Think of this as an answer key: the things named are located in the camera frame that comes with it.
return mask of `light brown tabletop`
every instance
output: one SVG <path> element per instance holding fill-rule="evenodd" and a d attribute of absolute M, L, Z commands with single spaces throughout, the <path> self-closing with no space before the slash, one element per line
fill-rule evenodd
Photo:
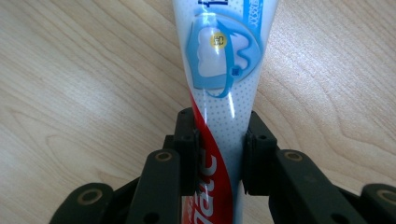
<path fill-rule="evenodd" d="M 337 186 L 396 186 L 396 1 L 279 2 L 254 110 Z M 0 222 L 117 189 L 191 106 L 171 0 L 0 1 Z M 245 197 L 244 223 L 272 223 Z"/>

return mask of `toothpaste tube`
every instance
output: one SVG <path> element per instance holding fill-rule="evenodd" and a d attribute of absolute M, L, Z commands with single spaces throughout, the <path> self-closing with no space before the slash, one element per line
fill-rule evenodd
<path fill-rule="evenodd" d="M 178 38 L 201 132 L 199 192 L 183 223 L 241 223 L 244 137 L 277 0 L 174 0 Z"/>

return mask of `yellow circle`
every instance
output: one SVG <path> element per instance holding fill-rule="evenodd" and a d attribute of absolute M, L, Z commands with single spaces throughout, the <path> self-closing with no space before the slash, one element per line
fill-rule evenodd
<path fill-rule="evenodd" d="M 215 32 L 210 36 L 210 45 L 214 49 L 224 49 L 227 45 L 227 37 L 222 32 Z"/>

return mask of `packaging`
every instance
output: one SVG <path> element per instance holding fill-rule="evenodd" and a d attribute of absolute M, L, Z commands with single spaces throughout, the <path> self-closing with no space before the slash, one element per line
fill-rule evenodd
<path fill-rule="evenodd" d="M 197 194 L 183 223 L 241 223 L 243 143 L 277 0 L 174 0 L 195 123 Z"/>

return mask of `white toothpaste tube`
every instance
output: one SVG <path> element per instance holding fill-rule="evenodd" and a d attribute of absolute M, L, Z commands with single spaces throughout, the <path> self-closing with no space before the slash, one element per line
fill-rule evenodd
<path fill-rule="evenodd" d="M 242 222 L 243 143 L 277 0 L 173 0 L 195 123 L 199 190 L 183 224 Z"/>

